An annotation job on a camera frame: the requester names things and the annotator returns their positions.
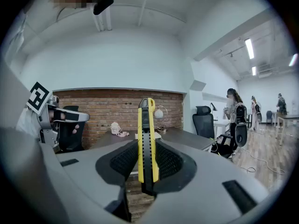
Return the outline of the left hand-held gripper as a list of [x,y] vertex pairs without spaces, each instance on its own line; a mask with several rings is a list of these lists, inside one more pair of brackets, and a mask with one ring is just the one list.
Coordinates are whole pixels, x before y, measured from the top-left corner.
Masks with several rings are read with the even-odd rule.
[[[41,143],[51,146],[53,149],[59,148],[58,128],[56,122],[80,123],[87,122],[90,115],[87,113],[71,111],[59,108],[59,98],[52,92],[36,82],[30,90],[30,98],[26,105],[32,112],[31,121],[36,132],[37,138]],[[53,126],[49,121],[50,110],[60,111],[64,114],[64,119],[55,120]]]

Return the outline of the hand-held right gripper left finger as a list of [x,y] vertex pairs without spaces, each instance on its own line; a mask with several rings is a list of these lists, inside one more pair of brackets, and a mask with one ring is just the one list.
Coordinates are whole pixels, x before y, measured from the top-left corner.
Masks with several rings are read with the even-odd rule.
[[75,185],[95,204],[131,221],[125,182],[138,160],[136,140],[58,154],[57,159]]

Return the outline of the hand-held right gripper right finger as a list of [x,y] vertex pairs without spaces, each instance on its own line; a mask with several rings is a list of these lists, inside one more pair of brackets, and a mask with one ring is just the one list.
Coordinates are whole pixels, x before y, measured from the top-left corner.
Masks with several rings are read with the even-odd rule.
[[183,144],[157,140],[165,171],[142,224],[256,224],[268,190],[229,160]]

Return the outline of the person's left hand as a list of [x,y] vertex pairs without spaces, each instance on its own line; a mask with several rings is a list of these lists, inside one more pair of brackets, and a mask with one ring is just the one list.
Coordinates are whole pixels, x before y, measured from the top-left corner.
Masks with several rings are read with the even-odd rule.
[[53,126],[55,120],[64,120],[65,119],[65,113],[61,112],[61,111],[50,110],[48,112],[48,114],[49,114],[49,121],[52,126]]

